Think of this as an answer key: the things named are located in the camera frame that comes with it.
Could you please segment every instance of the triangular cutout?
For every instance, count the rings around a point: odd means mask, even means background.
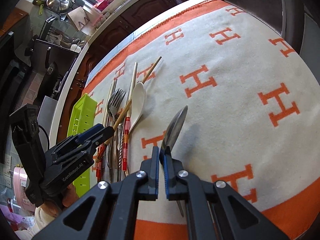
[[[241,229],[247,229],[258,224],[258,219],[247,210],[235,197],[228,197],[231,207]]]
[[[68,227],[71,227],[77,231],[81,231],[94,204],[94,201],[95,197],[89,197],[80,206],[73,210],[73,212],[63,220],[63,223]]]

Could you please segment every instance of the utensil pile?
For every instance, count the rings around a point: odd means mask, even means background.
[[[96,160],[96,177],[98,182],[100,182],[102,179],[108,180],[108,178],[106,178],[107,174],[104,172],[106,166],[109,168],[109,179],[111,183],[121,181],[122,171],[124,172],[125,176],[129,174],[127,164],[129,133],[142,114],[143,104],[145,101],[145,90],[143,88],[143,84],[146,82],[161,58],[162,57],[159,57],[158,60],[153,64],[152,68],[148,71],[142,82],[137,86],[136,91],[134,91],[134,88],[138,63],[135,63],[131,85],[128,92],[127,103],[119,116],[117,113],[124,98],[125,92],[119,88],[116,90],[117,80],[112,82],[108,94],[108,104],[103,115],[102,124],[105,127],[113,126],[115,133],[112,138],[108,139],[105,143],[98,147]],[[137,103],[133,104],[133,111],[130,109],[132,99],[138,101]],[[134,113],[134,116],[133,123],[131,124],[132,112]]]

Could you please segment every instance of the human hand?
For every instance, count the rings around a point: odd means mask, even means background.
[[[73,184],[68,185],[66,190],[62,194],[62,204],[65,208],[68,208],[79,199],[79,196],[76,193],[76,187]],[[59,208],[55,203],[51,201],[45,201],[41,205],[41,209],[50,216],[57,217],[59,215]]]

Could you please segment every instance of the black cable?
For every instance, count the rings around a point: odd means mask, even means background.
[[[44,134],[45,134],[45,136],[46,136],[46,138],[47,138],[47,141],[48,141],[47,150],[49,150],[49,145],[50,145],[50,143],[49,143],[49,136],[48,136],[47,132],[45,131],[45,129],[44,129],[41,125],[38,124],[38,126],[39,126],[39,128],[41,128],[41,130],[44,132]]]

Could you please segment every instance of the white plastic spoon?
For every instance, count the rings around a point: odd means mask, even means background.
[[[129,133],[131,132],[132,128],[136,125],[140,117],[142,116],[143,106],[146,103],[147,93],[143,87],[141,82],[138,82],[131,95],[132,99],[132,111],[131,111],[131,126]]]

